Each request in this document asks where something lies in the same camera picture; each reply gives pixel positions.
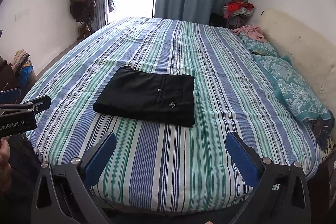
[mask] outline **folded black pants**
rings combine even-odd
[[[102,114],[191,127],[194,77],[164,75],[121,67],[93,105]]]

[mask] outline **teal patterned pillowcase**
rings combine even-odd
[[[275,97],[298,121],[331,119],[325,105],[315,96],[305,79],[286,60],[253,55],[274,88]]]
[[[261,43],[259,41],[253,40],[246,36],[245,33],[239,34],[240,38],[243,40],[245,47],[253,54],[258,55],[268,55],[279,57],[275,48],[272,47],[270,43]]]

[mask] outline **red cloth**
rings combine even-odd
[[[243,0],[233,0],[227,4],[227,9],[224,14],[224,18],[228,18],[232,15],[235,11],[239,10],[240,8],[246,8],[247,10],[251,11],[254,6],[246,1]]]

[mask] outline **striped bedsheet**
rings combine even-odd
[[[92,105],[116,70],[195,77],[190,128],[95,113]],[[260,156],[302,163],[311,177],[319,148],[307,125],[293,119],[239,39],[225,28],[125,18],[85,39],[53,67],[25,100],[49,95],[51,107],[27,132],[38,158],[68,163],[107,131],[117,148],[91,191],[107,201],[160,212],[225,208],[250,189],[225,150],[236,131]]]

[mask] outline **metal screw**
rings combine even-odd
[[[301,163],[299,163],[298,161],[295,161],[294,162],[294,165],[296,166],[296,167],[298,167],[298,168],[300,168],[302,165],[301,165]]]
[[[71,163],[72,163],[72,164],[78,164],[80,161],[81,161],[81,159],[76,157],[76,158],[73,158],[73,159],[71,160]]]
[[[47,168],[48,166],[49,166],[49,163],[47,161],[45,161],[41,164],[42,168]]]
[[[272,160],[270,158],[267,158],[267,157],[263,158],[262,161],[265,164],[270,164],[272,162]]]

